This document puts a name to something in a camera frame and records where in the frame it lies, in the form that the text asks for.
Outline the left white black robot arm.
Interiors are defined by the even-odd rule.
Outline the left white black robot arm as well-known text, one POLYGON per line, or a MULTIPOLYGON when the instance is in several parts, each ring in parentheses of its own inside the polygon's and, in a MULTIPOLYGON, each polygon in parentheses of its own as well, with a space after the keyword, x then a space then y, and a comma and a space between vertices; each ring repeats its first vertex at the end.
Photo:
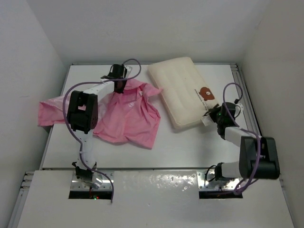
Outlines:
POLYGON ((84 91, 71 92, 66 117, 73 134, 80 141, 80 152, 73 166, 76 169, 76 177, 87 185, 94 183, 96 175, 93 130, 103 116, 98 102, 113 92, 123 93, 126 78, 131 70, 127 65, 114 64, 108 75, 101 77, 100 83, 84 91))

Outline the pink satin pillowcase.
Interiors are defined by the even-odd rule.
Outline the pink satin pillowcase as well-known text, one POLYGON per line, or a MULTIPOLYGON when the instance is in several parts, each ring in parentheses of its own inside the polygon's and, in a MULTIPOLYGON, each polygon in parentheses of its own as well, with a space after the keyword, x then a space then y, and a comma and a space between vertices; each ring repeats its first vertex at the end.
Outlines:
POLYGON ((98 102, 98 123, 94 136, 110 143, 132 142, 152 149, 161 116, 149 101, 161 90, 131 79, 122 94, 110 93, 98 102))

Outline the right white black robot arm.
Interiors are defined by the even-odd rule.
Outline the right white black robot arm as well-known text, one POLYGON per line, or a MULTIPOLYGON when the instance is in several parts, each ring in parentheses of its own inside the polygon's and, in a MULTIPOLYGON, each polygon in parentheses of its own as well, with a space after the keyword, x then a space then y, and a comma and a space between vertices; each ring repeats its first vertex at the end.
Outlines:
POLYGON ((239 148, 238 161, 215 165, 214 180, 278 179, 280 167, 274 138, 262 137, 238 127, 235 112, 236 105, 229 102, 216 105, 208 112, 211 120, 217 124, 218 135, 239 148))

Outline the cream pillow with bear print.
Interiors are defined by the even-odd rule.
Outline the cream pillow with bear print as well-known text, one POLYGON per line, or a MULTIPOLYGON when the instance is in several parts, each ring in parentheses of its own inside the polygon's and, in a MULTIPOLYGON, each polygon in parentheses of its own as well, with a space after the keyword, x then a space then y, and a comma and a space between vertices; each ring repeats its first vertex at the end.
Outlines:
POLYGON ((210 87, 189 57, 148 65, 150 79, 161 90, 164 107, 175 129, 213 123, 209 110, 218 106, 210 87))

